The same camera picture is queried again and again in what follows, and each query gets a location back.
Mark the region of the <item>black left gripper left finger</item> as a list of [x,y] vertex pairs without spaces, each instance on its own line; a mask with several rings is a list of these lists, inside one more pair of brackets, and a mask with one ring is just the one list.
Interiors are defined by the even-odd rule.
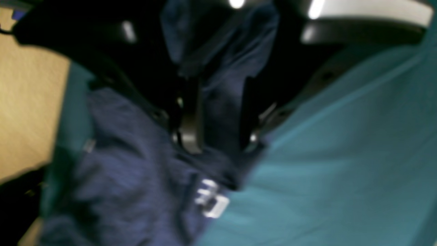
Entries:
[[164,39],[164,0],[43,0],[12,28],[21,45],[54,51],[138,104],[175,144],[203,150],[200,82],[178,74]]

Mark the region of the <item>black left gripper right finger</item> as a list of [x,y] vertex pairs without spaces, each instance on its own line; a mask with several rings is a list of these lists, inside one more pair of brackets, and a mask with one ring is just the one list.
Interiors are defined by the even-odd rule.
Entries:
[[348,70],[386,49],[418,44],[430,27],[429,0],[275,0],[279,22],[268,60],[245,80],[239,146],[263,136]]

